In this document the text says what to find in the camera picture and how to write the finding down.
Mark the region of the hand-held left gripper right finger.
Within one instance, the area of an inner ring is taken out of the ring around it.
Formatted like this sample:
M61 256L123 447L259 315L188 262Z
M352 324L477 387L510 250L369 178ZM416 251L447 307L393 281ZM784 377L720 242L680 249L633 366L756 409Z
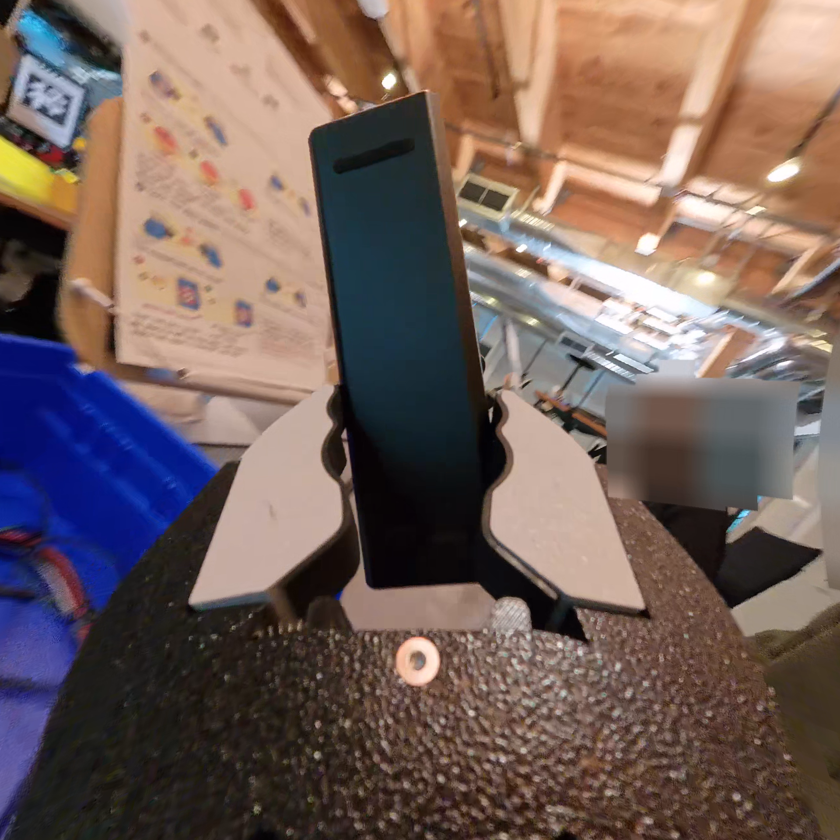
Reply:
M499 391L495 408L505 463L486 496L489 544L554 602L645 614L593 460L516 392Z

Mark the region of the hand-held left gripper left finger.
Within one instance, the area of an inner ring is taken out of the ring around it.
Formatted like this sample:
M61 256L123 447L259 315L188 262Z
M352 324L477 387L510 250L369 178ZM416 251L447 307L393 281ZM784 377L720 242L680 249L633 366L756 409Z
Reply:
M306 618L336 600L361 566L340 390L326 385L292 407L248 448L189 596L196 612L271 606Z

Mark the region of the black rectangular metal case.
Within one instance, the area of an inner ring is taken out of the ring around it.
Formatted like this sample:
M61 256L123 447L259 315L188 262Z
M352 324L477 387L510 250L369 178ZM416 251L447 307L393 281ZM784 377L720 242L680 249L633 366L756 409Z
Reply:
M365 577L477 583L489 408L438 96L314 129Z

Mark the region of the person's right forearm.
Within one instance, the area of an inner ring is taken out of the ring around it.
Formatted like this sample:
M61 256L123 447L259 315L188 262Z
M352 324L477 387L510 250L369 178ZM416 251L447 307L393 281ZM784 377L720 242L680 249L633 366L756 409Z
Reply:
M750 638L774 689L800 788L825 838L839 838L839 604L804 627Z

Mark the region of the blue plastic bin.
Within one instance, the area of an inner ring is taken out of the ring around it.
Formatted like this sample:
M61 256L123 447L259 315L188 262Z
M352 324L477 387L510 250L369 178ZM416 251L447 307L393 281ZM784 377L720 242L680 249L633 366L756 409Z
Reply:
M93 621L217 468L66 345L2 334L1 814Z

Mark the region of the grey metal pillar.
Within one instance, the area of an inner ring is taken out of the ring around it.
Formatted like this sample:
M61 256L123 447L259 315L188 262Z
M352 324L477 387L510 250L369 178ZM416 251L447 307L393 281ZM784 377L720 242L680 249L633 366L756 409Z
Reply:
M823 393L817 466L822 556L829 588L839 589L839 335L833 341Z

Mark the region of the white illustrated poster board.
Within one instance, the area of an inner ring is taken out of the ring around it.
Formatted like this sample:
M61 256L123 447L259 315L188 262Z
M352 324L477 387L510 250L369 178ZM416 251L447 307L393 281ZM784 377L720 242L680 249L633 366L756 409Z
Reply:
M329 296L310 132L332 114L252 2L126 2L115 357L313 392Z

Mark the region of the white ceiling vent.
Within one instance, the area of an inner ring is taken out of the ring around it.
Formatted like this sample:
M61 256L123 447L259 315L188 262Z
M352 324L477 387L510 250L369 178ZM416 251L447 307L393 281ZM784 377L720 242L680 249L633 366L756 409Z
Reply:
M455 190L459 207L495 222L510 215L519 193L515 186L495 182L473 172L469 172Z

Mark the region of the brown cardboard sheet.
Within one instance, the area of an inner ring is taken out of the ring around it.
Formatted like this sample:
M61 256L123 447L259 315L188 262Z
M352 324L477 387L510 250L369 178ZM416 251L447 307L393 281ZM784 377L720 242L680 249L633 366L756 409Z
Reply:
M111 98L87 121L87 145L59 280L57 322L81 363L126 375L113 349L114 260L118 226L123 100Z

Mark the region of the yellow box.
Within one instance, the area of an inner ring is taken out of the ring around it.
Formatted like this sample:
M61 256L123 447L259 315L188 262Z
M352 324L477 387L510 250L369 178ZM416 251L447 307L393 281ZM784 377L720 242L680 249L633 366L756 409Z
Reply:
M1 205L59 227L71 226L77 213L78 178L53 171L28 152L1 139Z

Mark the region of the black and white printed tag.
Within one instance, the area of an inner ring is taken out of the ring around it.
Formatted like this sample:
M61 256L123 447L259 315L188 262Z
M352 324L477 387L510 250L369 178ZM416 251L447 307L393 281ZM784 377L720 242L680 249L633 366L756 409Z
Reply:
M6 115L65 151L76 136L87 99L84 86L25 53L17 63Z

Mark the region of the silver air duct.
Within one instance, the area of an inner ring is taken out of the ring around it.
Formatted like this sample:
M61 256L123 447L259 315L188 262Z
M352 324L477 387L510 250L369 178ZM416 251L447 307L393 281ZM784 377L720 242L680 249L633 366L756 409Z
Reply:
M740 296L734 279L696 261L659 261L595 245L521 209L498 212L456 199L470 281L490 308L535 329L578 337L594 364L633 381L662 359L701 360L728 329L747 347L724 375L793 382L822 397L832 339L821 324Z

